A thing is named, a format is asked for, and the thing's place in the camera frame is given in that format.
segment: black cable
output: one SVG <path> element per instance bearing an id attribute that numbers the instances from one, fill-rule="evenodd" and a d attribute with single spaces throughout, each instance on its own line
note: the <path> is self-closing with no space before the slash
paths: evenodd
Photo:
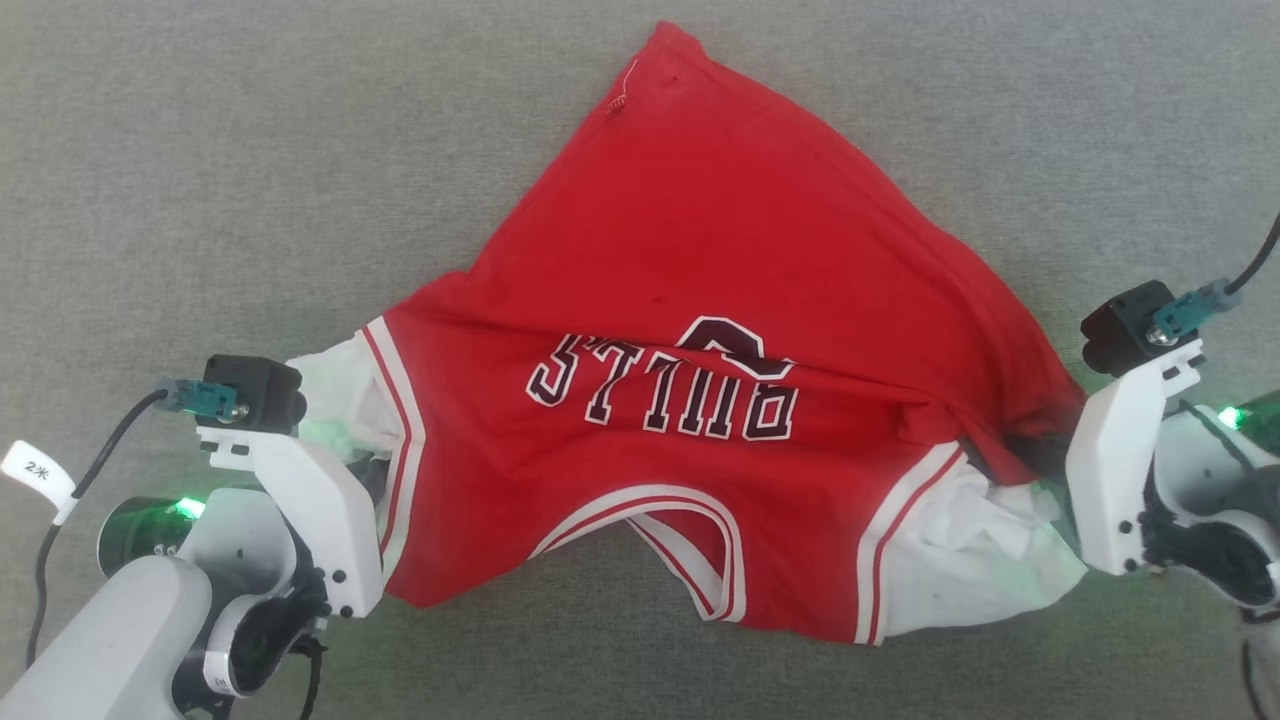
<path id="1" fill-rule="evenodd" d="M 132 410 L 124 416 L 123 420 L 115 427 L 111 437 L 106 438 L 106 445 L 99 451 L 97 457 L 88 466 L 84 477 L 81 482 L 76 484 L 76 489 L 72 491 L 72 498 L 79 500 L 84 497 L 84 491 L 88 486 L 93 484 L 97 479 L 99 473 L 102 471 L 102 466 L 106 465 L 108 459 L 111 457 L 111 452 L 115 451 L 115 446 L 120 443 L 124 433 L 129 432 L 133 423 L 147 411 L 148 407 L 156 402 L 164 400 L 169 396 L 169 391 L 157 389 L 151 395 L 143 397 Z M 31 624 L 31 637 L 27 638 L 27 667 L 29 669 L 36 662 L 36 646 L 40 642 L 40 628 L 45 624 L 45 612 L 49 607 L 49 582 L 45 579 L 45 570 L 49 565 L 49 552 L 54 547 L 54 538 L 61 530 L 60 524 L 54 524 L 49 527 L 49 532 L 45 533 L 45 542 L 40 543 L 40 552 L 36 553 L 36 618 Z"/>
<path id="2" fill-rule="evenodd" d="M 1257 720 L 1267 720 L 1262 712 L 1262 701 L 1258 700 L 1258 691 L 1253 687 L 1253 657 L 1249 655 L 1248 641 L 1240 643 L 1240 676 L 1244 678 L 1244 693 L 1249 696 L 1249 707 Z"/>
<path id="3" fill-rule="evenodd" d="M 1267 261 L 1267 256 L 1271 255 L 1271 250 L 1276 246 L 1276 240 L 1280 240 L 1280 215 L 1276 215 L 1276 222 L 1271 224 L 1271 232 L 1267 233 L 1267 238 L 1262 241 L 1262 247 L 1258 249 L 1258 254 L 1253 256 L 1248 268 L 1240 273 L 1240 277 L 1231 281 L 1231 284 L 1226 286 L 1226 295 L 1235 295 L 1244 287 L 1244 283 L 1249 282 L 1262 264 Z"/>
<path id="4" fill-rule="evenodd" d="M 40 642 L 40 628 L 45 624 L 45 609 L 49 607 L 49 583 L 45 580 L 45 565 L 49 564 L 49 551 L 54 547 L 54 538 L 61 529 L 61 525 L 49 525 L 45 542 L 40 543 L 40 552 L 36 553 L 36 619 L 31 623 L 31 637 L 27 638 L 28 670 L 36 662 L 36 643 Z"/>
<path id="5" fill-rule="evenodd" d="M 302 715 L 298 716 L 298 720 L 310 720 L 311 711 L 315 710 L 316 697 L 320 694 L 321 655 L 326 650 L 329 648 L 320 644 L 320 641 L 314 637 L 298 641 L 293 648 L 293 652 L 311 659 L 311 682 L 307 684 L 307 700 L 302 702 Z"/>

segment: screw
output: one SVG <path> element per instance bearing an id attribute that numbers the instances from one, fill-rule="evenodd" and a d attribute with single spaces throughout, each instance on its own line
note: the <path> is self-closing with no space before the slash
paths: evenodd
<path id="1" fill-rule="evenodd" d="M 1160 329 L 1160 325 L 1152 325 L 1151 329 L 1147 331 L 1147 342 L 1161 347 L 1170 347 L 1172 345 L 1178 345 L 1178 338 L 1165 334 L 1165 331 Z"/>
<path id="2" fill-rule="evenodd" d="M 232 416 L 219 418 L 218 421 L 223 423 L 224 425 L 229 425 L 232 423 L 239 423 L 244 418 L 248 418 L 248 405 L 244 405 L 243 402 L 237 402 L 236 407 L 232 407 Z"/>

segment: white label tag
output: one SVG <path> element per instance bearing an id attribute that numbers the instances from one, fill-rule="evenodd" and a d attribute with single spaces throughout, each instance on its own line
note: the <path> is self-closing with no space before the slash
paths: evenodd
<path id="1" fill-rule="evenodd" d="M 72 482 L 70 475 L 63 470 L 61 465 L 36 450 L 29 442 L 20 439 L 13 443 L 9 454 L 4 456 L 4 461 L 0 462 L 0 473 L 36 488 L 58 510 L 67 505 L 72 491 L 76 489 L 76 483 Z"/>

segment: loose thread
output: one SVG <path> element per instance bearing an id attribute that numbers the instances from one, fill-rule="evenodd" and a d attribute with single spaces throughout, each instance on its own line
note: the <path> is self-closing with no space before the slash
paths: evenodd
<path id="1" fill-rule="evenodd" d="M 640 58 L 631 60 L 631 67 L 627 68 L 627 74 L 622 76 L 622 95 L 609 100 L 609 104 L 605 105 L 605 111 L 608 114 L 612 115 L 627 106 L 627 81 L 631 79 L 631 70 L 636 69 L 636 63 L 639 61 Z"/>

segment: blue connector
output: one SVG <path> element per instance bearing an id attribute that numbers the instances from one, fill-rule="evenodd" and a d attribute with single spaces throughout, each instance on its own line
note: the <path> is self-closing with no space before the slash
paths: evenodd
<path id="1" fill-rule="evenodd" d="M 169 396 L 155 405 L 157 410 L 218 418 L 224 423 L 234 423 L 248 414 L 247 406 L 236 402 L 236 388 L 232 387 L 165 378 L 156 388 L 169 391 Z"/>
<path id="2" fill-rule="evenodd" d="M 1147 333 L 1147 340 L 1156 345 L 1175 345 L 1179 338 L 1196 332 L 1213 315 L 1239 305 L 1244 297 L 1240 292 L 1228 295 L 1229 282 L 1226 278 L 1219 278 L 1156 310 L 1152 316 L 1155 325 Z"/>

